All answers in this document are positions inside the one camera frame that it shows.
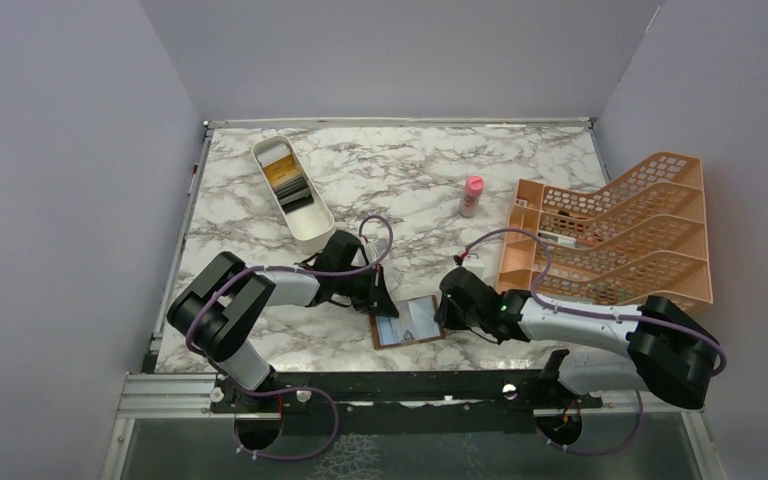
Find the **white credit card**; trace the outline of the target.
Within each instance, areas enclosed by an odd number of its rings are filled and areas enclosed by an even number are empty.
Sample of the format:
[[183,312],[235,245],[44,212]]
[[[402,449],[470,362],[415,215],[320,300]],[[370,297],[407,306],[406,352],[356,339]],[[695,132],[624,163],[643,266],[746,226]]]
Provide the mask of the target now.
[[434,321],[436,300],[433,296],[397,302],[396,307],[399,317],[391,320],[391,326],[400,342],[427,340],[441,334]]

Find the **brown leather card holder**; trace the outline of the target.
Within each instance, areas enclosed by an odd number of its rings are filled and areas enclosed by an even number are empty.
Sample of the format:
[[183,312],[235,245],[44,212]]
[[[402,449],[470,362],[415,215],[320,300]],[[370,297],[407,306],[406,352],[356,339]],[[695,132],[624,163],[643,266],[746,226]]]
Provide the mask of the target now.
[[372,345],[375,350],[428,343],[446,337],[436,322],[439,302],[428,295],[396,302],[397,317],[370,315]]

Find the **orange plastic file organizer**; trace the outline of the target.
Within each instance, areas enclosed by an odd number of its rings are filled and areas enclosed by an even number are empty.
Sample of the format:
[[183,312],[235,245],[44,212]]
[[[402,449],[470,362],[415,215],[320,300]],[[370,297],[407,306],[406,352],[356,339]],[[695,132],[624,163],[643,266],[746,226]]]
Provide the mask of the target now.
[[688,313],[713,304],[703,167],[657,152],[593,193],[522,179],[496,289],[530,288],[599,305],[663,296]]

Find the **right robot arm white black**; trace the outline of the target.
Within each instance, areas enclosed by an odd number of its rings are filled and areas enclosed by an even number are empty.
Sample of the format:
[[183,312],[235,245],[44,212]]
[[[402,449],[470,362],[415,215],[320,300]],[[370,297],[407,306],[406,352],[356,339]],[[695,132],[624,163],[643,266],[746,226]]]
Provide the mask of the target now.
[[539,398],[560,407],[575,395],[648,391],[676,407],[698,410],[722,350],[719,342],[671,300],[604,306],[547,299],[528,290],[496,292],[463,267],[440,282],[436,322],[449,330],[478,328],[497,342],[559,341],[586,352],[563,357],[537,380]]

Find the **white oblong plastic tray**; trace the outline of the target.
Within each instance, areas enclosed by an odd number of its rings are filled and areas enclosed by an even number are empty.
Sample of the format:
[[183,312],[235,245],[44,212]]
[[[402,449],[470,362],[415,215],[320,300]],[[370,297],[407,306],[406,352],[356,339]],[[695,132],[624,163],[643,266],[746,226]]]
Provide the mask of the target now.
[[298,249],[304,254],[320,251],[335,230],[335,220],[289,139],[267,138],[251,154]]

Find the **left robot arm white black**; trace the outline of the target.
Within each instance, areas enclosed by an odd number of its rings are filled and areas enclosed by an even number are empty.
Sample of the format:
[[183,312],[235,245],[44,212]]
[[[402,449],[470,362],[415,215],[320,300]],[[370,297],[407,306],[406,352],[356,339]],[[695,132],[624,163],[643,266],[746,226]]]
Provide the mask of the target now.
[[311,259],[287,271],[249,273],[238,256],[222,252],[168,308],[168,324],[236,381],[236,396],[250,410],[266,408],[274,397],[273,368],[248,340],[265,308],[315,307],[341,296],[362,314],[399,315],[383,268],[371,265],[357,236],[337,230]]

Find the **stack of credit cards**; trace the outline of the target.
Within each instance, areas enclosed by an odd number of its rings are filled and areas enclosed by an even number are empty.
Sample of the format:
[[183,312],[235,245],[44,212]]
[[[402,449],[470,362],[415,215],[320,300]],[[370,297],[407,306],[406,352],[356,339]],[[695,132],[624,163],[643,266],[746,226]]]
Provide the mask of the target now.
[[312,188],[289,146],[278,144],[263,151],[257,160],[285,213],[314,203]]

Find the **aluminium table frame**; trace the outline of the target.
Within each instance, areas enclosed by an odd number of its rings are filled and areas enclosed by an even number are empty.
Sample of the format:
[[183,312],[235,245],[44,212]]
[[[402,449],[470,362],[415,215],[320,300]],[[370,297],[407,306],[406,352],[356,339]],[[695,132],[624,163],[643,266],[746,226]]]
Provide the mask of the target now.
[[166,333],[240,453],[287,435],[536,433],[575,455],[606,391],[698,410],[725,368],[697,158],[592,192],[583,127],[222,129]]

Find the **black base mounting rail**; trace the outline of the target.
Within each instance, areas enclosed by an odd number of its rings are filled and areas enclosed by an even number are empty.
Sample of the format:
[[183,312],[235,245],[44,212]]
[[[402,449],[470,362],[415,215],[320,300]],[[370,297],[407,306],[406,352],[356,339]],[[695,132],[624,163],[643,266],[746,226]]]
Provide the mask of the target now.
[[574,441],[581,414],[600,399],[558,381],[566,351],[538,369],[396,372],[280,372],[248,393],[220,375],[212,414],[232,418],[237,437],[267,446],[282,436],[451,433],[535,434],[549,428]]

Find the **pink small bottle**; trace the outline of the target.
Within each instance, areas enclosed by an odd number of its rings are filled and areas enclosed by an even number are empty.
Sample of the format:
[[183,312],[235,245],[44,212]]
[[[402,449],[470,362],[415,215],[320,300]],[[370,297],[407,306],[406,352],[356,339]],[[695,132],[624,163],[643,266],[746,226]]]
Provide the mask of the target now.
[[481,176],[470,176],[466,179],[459,206],[459,213],[462,216],[470,218],[475,215],[484,186],[485,181]]

